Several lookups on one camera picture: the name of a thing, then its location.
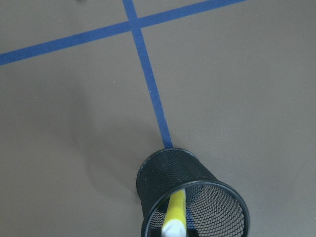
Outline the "yellow highlighter pen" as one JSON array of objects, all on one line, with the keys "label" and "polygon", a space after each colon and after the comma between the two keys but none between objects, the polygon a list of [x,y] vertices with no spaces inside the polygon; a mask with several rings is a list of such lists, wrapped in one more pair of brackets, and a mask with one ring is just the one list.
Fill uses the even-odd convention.
[{"label": "yellow highlighter pen", "polygon": [[184,189],[170,196],[165,220],[161,228],[162,237],[186,237],[186,191]]}]

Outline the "brown table mat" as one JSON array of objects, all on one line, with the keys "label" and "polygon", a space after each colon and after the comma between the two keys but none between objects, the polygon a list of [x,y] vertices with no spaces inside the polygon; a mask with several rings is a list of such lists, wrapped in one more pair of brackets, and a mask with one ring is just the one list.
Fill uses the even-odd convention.
[{"label": "brown table mat", "polygon": [[[0,234],[138,237],[164,147],[121,0],[0,3]],[[251,237],[316,234],[316,3],[246,0],[142,29],[172,144],[236,189]]]}]

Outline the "black mesh pen cup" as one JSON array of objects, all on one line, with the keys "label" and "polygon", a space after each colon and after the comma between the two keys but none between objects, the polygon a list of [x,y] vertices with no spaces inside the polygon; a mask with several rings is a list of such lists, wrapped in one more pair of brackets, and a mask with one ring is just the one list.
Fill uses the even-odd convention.
[{"label": "black mesh pen cup", "polygon": [[187,236],[246,237],[250,216],[240,194],[219,181],[191,152],[168,148],[150,155],[136,178],[142,237],[159,237],[170,196],[186,193]]}]

